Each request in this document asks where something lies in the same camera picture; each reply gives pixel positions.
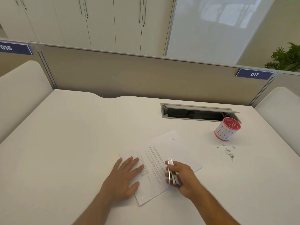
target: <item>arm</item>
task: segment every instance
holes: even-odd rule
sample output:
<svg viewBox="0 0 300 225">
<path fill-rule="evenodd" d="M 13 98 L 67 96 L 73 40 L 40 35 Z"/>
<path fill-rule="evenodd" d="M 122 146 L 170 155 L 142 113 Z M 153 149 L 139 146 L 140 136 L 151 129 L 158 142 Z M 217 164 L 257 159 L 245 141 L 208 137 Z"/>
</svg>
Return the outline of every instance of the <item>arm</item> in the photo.
<svg viewBox="0 0 300 225">
<path fill-rule="evenodd" d="M 73 225 L 103 225 L 115 202 L 121 202 L 132 197 L 140 183 L 136 182 L 128 188 L 129 184 L 144 168 L 144 165 L 141 165 L 130 171 L 139 161 L 139 158 L 132 159 L 132 157 L 128 158 L 119 169 L 122 158 L 117 160 L 110 175 L 103 182 L 100 192 Z"/>
<path fill-rule="evenodd" d="M 183 196 L 192 201 L 207 225 L 240 225 L 205 189 L 188 165 L 175 161 L 173 163 L 174 166 L 168 165 L 166 170 L 169 168 L 178 172 L 178 177 L 182 183 L 181 186 L 175 185 L 174 187 L 178 188 Z"/>
</svg>

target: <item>cabinet door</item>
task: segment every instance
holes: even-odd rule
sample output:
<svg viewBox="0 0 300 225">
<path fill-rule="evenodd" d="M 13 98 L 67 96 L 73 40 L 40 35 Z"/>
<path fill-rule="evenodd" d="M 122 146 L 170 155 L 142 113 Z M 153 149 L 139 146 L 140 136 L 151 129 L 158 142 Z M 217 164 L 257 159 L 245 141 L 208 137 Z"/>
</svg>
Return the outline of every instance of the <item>cabinet door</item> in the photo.
<svg viewBox="0 0 300 225">
<path fill-rule="evenodd" d="M 163 56 L 174 0 L 144 0 L 141 54 Z"/>
<path fill-rule="evenodd" d="M 52 0 L 21 0 L 39 42 L 64 45 Z"/>
<path fill-rule="evenodd" d="M 115 51 L 113 0 L 83 0 L 92 49 Z"/>
<path fill-rule="evenodd" d="M 0 23 L 9 39 L 37 42 L 20 0 L 0 0 Z"/>
<path fill-rule="evenodd" d="M 52 0 L 66 46 L 91 48 L 83 0 Z"/>
<path fill-rule="evenodd" d="M 118 52 L 139 54 L 144 0 L 114 0 Z"/>
</svg>

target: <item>cup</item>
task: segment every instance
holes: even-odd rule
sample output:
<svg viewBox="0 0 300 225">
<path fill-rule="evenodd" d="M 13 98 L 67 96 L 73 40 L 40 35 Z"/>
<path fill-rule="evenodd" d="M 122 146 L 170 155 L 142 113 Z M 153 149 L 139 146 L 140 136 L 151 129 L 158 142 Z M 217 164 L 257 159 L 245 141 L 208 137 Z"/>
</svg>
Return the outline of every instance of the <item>cup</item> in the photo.
<svg viewBox="0 0 300 225">
<path fill-rule="evenodd" d="M 239 129 L 241 125 L 237 120 L 226 117 L 215 130 L 217 138 L 223 141 L 228 141 Z"/>
</svg>

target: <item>white desk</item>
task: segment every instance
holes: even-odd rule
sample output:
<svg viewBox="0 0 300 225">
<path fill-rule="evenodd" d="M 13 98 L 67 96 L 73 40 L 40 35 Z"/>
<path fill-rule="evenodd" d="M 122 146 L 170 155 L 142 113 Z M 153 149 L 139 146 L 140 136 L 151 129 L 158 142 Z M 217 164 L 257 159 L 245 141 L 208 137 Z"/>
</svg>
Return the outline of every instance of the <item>white desk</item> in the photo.
<svg viewBox="0 0 300 225">
<path fill-rule="evenodd" d="M 164 119 L 160 103 L 229 107 L 241 130 L 216 146 L 218 122 Z M 300 157 L 250 106 L 141 97 L 100 98 L 54 90 L 0 145 L 0 223 L 71 224 L 133 145 L 175 130 L 203 168 L 199 180 L 242 225 L 298 224 Z M 107 224 L 204 224 L 189 200 L 169 189 L 138 206 L 116 205 Z"/>
</svg>

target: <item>number 016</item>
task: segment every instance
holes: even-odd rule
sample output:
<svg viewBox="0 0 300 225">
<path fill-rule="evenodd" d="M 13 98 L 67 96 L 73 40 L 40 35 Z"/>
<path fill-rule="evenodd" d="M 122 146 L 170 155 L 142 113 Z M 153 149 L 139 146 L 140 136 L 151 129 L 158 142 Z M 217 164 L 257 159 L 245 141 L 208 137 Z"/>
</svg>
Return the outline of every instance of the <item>number 016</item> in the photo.
<svg viewBox="0 0 300 225">
<path fill-rule="evenodd" d="M 251 76 L 258 76 L 259 75 L 259 73 L 251 73 Z"/>
<path fill-rule="evenodd" d="M 10 46 L 0 45 L 0 47 L 1 47 L 2 50 L 13 50 Z"/>
</svg>

